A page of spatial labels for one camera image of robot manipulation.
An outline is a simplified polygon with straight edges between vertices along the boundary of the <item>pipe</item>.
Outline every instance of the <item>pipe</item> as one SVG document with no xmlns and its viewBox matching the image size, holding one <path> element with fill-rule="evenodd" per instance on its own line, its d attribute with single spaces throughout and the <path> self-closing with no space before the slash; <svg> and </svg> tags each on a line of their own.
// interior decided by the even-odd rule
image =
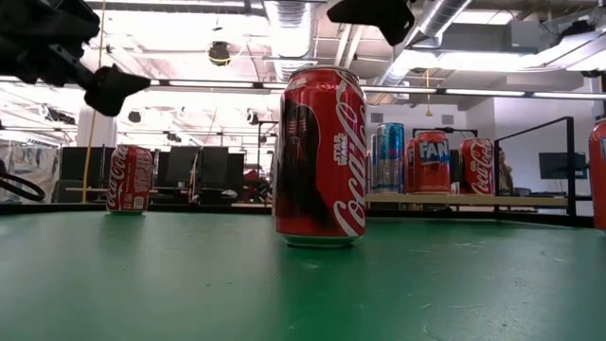
<svg viewBox="0 0 606 341">
<path fill-rule="evenodd" d="M 309 59 L 312 56 L 312 19 L 314 4 L 296 0 L 263 1 L 273 36 L 275 56 Z M 307 62 L 274 63 L 276 77 L 287 81 Z"/>
<path fill-rule="evenodd" d="M 406 77 L 409 70 L 402 67 L 405 64 L 409 50 L 407 47 L 427 38 L 436 38 L 453 23 L 456 16 L 472 2 L 472 0 L 435 0 L 425 2 L 425 7 L 415 28 L 413 28 L 401 46 L 400 53 L 394 55 L 393 62 L 385 72 L 377 78 L 375 85 L 397 86 Z"/>
</svg>

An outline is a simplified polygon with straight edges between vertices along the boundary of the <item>coca-cola can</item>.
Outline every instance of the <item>coca-cola can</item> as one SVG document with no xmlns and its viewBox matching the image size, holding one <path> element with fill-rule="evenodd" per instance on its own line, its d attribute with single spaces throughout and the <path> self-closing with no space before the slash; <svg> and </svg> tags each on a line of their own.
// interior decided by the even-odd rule
<svg viewBox="0 0 606 341">
<path fill-rule="evenodd" d="M 459 148 L 459 193 L 494 195 L 494 148 L 487 138 L 466 138 Z"/>
<path fill-rule="evenodd" d="M 117 145 L 112 153 L 107 209 L 142 213 L 148 209 L 152 181 L 152 153 L 131 145 Z"/>
<path fill-rule="evenodd" d="M 365 233 L 365 94 L 350 71 L 295 72 L 281 99 L 276 230 L 287 243 L 347 246 Z"/>
<path fill-rule="evenodd" d="M 450 147 L 446 134 L 423 132 L 415 140 L 415 194 L 450 194 Z"/>
<path fill-rule="evenodd" d="M 404 191 L 406 194 L 412 194 L 416 191 L 415 185 L 415 139 L 411 138 L 406 142 L 405 162 L 404 162 Z"/>
<path fill-rule="evenodd" d="M 594 227 L 606 230 L 606 118 L 589 136 L 589 177 L 594 202 Z"/>
</svg>

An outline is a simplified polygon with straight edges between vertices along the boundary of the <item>coca-cola logo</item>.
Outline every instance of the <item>coca-cola logo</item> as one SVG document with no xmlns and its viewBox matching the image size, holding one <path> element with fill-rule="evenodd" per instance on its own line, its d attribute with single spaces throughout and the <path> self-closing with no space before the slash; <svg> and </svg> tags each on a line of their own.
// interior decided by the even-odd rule
<svg viewBox="0 0 606 341">
<path fill-rule="evenodd" d="M 344 201 L 336 201 L 332 209 L 341 228 L 343 228 L 348 236 L 355 237 L 358 236 L 358 232 L 351 227 L 349 222 L 355 222 L 359 226 L 358 229 L 362 229 L 365 226 L 365 94 L 353 75 L 339 70 L 336 70 L 335 73 L 341 78 L 341 82 L 336 91 L 335 111 L 341 126 L 348 135 L 350 145 L 353 145 L 355 148 L 348 149 L 348 165 L 353 174 L 353 177 L 348 179 L 348 187 L 353 199 L 348 200 L 347 203 Z M 358 95 L 358 98 L 362 103 L 359 108 L 351 107 L 351 100 L 343 96 L 347 90 L 352 90 Z M 354 131 L 354 127 L 359 127 L 357 132 Z"/>
<path fill-rule="evenodd" d="M 475 165 L 477 181 L 472 189 L 478 194 L 492 193 L 492 145 L 487 139 L 475 139 L 472 142 L 472 165 Z"/>
<path fill-rule="evenodd" d="M 112 168 L 110 169 L 109 188 L 107 189 L 107 205 L 110 208 L 120 208 L 120 194 L 124 187 L 124 172 L 126 169 L 126 155 L 128 147 L 118 146 L 116 155 L 112 157 Z"/>
</svg>

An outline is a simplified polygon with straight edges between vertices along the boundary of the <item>star wars coca-cola can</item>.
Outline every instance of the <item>star wars coca-cola can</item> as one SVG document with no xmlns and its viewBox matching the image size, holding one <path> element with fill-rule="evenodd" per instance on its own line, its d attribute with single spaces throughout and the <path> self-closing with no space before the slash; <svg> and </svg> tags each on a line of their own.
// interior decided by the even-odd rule
<svg viewBox="0 0 606 341">
<path fill-rule="evenodd" d="M 423 132 L 415 139 L 415 194 L 450 194 L 450 147 L 443 132 Z"/>
<path fill-rule="evenodd" d="M 152 154 L 137 146 L 118 145 L 112 153 L 107 209 L 142 213 L 148 209 L 152 179 Z"/>
<path fill-rule="evenodd" d="M 589 135 L 589 176 L 594 202 L 594 226 L 606 230 L 606 118 Z"/>
<path fill-rule="evenodd" d="M 289 244 L 339 247 L 365 232 L 365 94 L 339 67 L 295 72 L 282 95 L 276 230 Z"/>
<path fill-rule="evenodd" d="M 494 148 L 487 138 L 466 138 L 459 148 L 460 194 L 494 195 Z"/>
</svg>

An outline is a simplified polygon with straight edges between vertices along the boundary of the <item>green tabletop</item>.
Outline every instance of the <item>green tabletop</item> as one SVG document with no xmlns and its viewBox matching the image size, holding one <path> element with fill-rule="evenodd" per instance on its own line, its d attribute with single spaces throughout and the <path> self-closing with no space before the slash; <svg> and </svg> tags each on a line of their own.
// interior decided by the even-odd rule
<svg viewBox="0 0 606 341">
<path fill-rule="evenodd" d="M 269 216 L 0 217 L 0 340 L 606 339 L 606 235 L 370 219 L 350 249 Z"/>
</svg>

